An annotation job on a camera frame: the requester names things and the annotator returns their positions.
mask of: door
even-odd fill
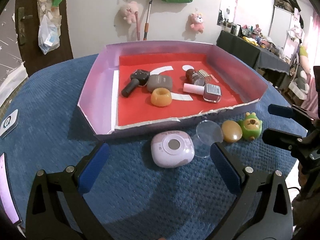
[[[66,0],[63,0],[59,5],[61,20],[61,36],[60,47],[48,52],[44,55],[38,45],[39,32],[39,17],[37,0],[16,0],[15,4],[15,25],[18,33],[18,9],[24,7],[24,15],[32,15],[32,18],[24,19],[26,41],[20,45],[18,37],[18,45],[21,58],[25,61],[25,68],[29,76],[40,69],[48,66],[73,59],[71,44],[69,39],[68,22],[67,22],[67,7]]]

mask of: blue blanket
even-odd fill
[[[19,109],[20,120],[0,140],[0,151],[7,154],[9,180],[23,222],[36,172],[59,172],[76,165],[97,142],[76,106],[96,57],[70,60],[35,73],[8,109],[8,114]],[[267,107],[271,103],[288,105],[269,86],[256,109],[264,129],[272,127],[305,136],[306,131],[293,120],[269,115]],[[243,117],[234,116],[233,120]],[[192,135],[195,127],[184,131]],[[210,158],[195,157],[190,164],[176,169],[156,166],[150,152],[153,136],[109,142],[111,156],[84,197],[116,240],[203,240],[235,196],[228,192]],[[241,140],[226,148],[245,165],[267,172],[279,169],[285,176],[296,161],[289,151],[265,145],[261,138]]]

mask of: white plastic bag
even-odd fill
[[[45,55],[60,46],[58,29],[46,15],[43,16],[39,27],[38,42]]]

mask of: red tray bottom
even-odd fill
[[[134,56],[124,56],[119,58],[119,97],[118,97],[118,126],[130,125],[134,123],[155,121],[170,117],[184,117],[207,112],[224,107],[230,107],[242,104],[243,101],[228,84],[214,71],[206,62],[205,54],[139,54]],[[165,71],[161,74],[172,77],[173,93],[185,94],[183,84],[187,82],[183,65],[191,65],[196,71],[204,69],[209,74],[214,75],[218,83],[212,81],[212,84],[219,85],[222,97],[219,103],[214,104],[206,102],[200,95],[190,94],[193,101],[173,100],[167,107],[156,107],[151,104],[151,94],[146,87],[138,87],[129,98],[121,95],[121,90],[130,81],[130,74],[136,69],[152,71],[163,66],[172,66],[174,70]]]

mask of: gray case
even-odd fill
[[[152,93],[157,88],[166,88],[171,92],[172,78],[165,75],[151,75],[147,83],[147,89]]]

